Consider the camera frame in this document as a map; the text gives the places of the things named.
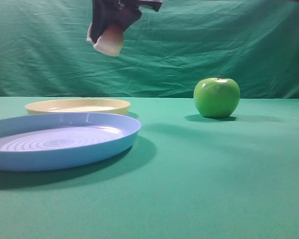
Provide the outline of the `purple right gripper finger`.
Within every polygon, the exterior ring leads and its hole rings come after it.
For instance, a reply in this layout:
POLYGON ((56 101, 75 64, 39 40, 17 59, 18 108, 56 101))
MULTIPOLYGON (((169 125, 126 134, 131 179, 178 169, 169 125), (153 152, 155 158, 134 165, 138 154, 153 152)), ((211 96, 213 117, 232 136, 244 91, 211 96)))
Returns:
POLYGON ((115 16, 119 9, 119 0, 92 1, 92 22, 88 30, 88 37, 93 44, 110 25, 114 25, 115 16))

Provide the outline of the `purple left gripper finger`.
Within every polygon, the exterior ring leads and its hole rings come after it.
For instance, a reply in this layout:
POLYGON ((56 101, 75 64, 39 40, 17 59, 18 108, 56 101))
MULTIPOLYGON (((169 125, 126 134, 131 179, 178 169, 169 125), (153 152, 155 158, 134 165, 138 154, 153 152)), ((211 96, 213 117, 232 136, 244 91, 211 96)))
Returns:
POLYGON ((116 13, 114 25, 117 25, 124 32, 138 21, 141 15, 142 13, 137 7, 121 8, 116 13))

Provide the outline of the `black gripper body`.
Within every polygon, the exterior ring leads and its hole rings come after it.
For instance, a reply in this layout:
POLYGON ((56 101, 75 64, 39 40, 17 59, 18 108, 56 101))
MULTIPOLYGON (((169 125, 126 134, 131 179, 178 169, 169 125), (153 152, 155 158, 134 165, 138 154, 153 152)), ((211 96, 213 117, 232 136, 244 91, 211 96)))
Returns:
POLYGON ((162 6, 161 0, 120 0, 119 3, 124 7, 139 9, 146 7, 158 12, 162 6))

